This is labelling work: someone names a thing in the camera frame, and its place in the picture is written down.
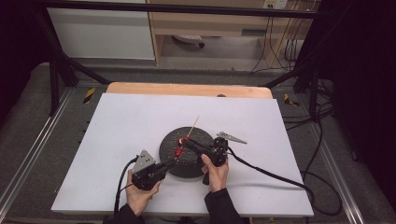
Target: white board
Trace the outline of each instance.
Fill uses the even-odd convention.
[[[273,174],[302,183],[276,100],[105,93],[96,108],[51,208],[65,214],[113,211],[125,164],[142,149],[159,161],[159,147],[174,129],[196,127],[212,137],[224,131],[247,141],[229,141],[236,155]],[[227,189],[243,217],[313,216],[306,192],[229,158]],[[152,215],[207,215],[202,178],[167,175],[145,212]],[[120,206],[124,205],[121,194]]]

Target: black pole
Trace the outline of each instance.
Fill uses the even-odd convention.
[[[265,87],[265,88],[268,88],[268,89],[272,89],[276,85],[288,80],[291,77],[299,76],[305,69],[306,69],[306,67],[304,65],[298,66],[298,67],[294,68],[293,70],[289,71],[287,74],[285,74],[285,75],[283,75],[281,77],[278,77],[278,78],[268,82],[267,84],[260,85],[258,87]]]
[[[319,119],[317,114],[318,77],[319,77],[317,68],[313,69],[312,75],[313,76],[311,79],[311,92],[309,94],[309,115],[311,116],[314,122],[317,122]]]
[[[114,10],[114,11],[144,11],[144,12],[172,12],[194,13],[213,15],[235,15],[254,17],[280,17],[300,19],[324,19],[333,16],[331,12],[296,11],[248,7],[205,7],[166,4],[137,4],[137,3],[109,3],[88,1],[59,1],[59,0],[35,0],[42,7]]]

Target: black round disc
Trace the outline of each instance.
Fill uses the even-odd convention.
[[[165,136],[160,145],[160,160],[167,162],[175,157],[175,150],[179,147],[178,139],[189,134],[191,127],[182,127],[173,130]],[[193,128],[190,138],[206,146],[213,145],[213,138],[199,128]],[[169,173],[180,178],[195,178],[203,175],[202,164],[197,162],[197,155],[190,149],[183,148],[183,154]]]

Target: floor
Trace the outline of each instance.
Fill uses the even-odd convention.
[[[103,77],[117,81],[138,82],[170,82],[194,84],[222,84],[257,86],[265,84],[285,74],[289,63],[280,58],[284,68],[268,69],[265,60],[259,61],[261,48],[254,38],[204,37],[205,47],[180,43],[171,36],[165,38],[163,60],[159,66],[139,62],[86,61],[92,70]],[[9,190],[10,181],[21,169],[24,160],[30,159],[31,166],[15,191],[18,195],[11,198],[9,207],[2,207],[4,215],[2,223],[101,223],[103,216],[65,216],[50,211],[56,197],[56,190],[62,185],[63,178],[72,162],[79,142],[84,136],[89,121],[97,105],[100,95],[106,86],[92,82],[85,75],[78,73],[81,82],[77,88],[63,88],[70,91],[71,96],[64,107],[62,116],[54,120],[55,128],[40,145],[40,153],[32,157],[31,147],[36,144],[42,128],[49,119],[50,81],[46,65],[39,66],[32,73],[31,80],[22,94],[20,101],[12,108],[7,121],[0,130],[0,191]],[[306,113],[304,101],[307,94],[295,94],[292,90],[294,78],[273,88],[273,95],[278,100],[284,120],[296,120]],[[89,88],[96,91],[89,104],[82,101]],[[318,102],[324,104],[326,97],[319,97]],[[379,190],[364,164],[353,161],[347,140],[337,123],[336,116],[328,116],[322,120],[324,141],[322,146],[329,148],[335,163],[345,179],[353,203],[359,208],[363,222],[348,218],[348,211],[342,210],[336,216],[326,216],[316,210],[315,216],[309,218],[310,223],[396,223],[396,215],[389,207],[388,201]],[[297,163],[301,170],[308,164],[315,151],[318,139],[318,125],[307,123],[288,131],[290,143]],[[326,155],[320,152],[315,158],[310,171],[320,174],[326,181],[333,182]],[[306,179],[317,195],[316,206],[326,210],[337,209],[338,202],[329,187],[315,178]],[[147,217],[147,223],[172,223],[179,217]],[[253,223],[305,223],[304,218],[255,217]],[[196,223],[208,223],[207,217],[194,220]]]

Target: black handle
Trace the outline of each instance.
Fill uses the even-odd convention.
[[[207,172],[204,176],[204,179],[202,180],[202,183],[205,185],[209,185],[209,172]]]

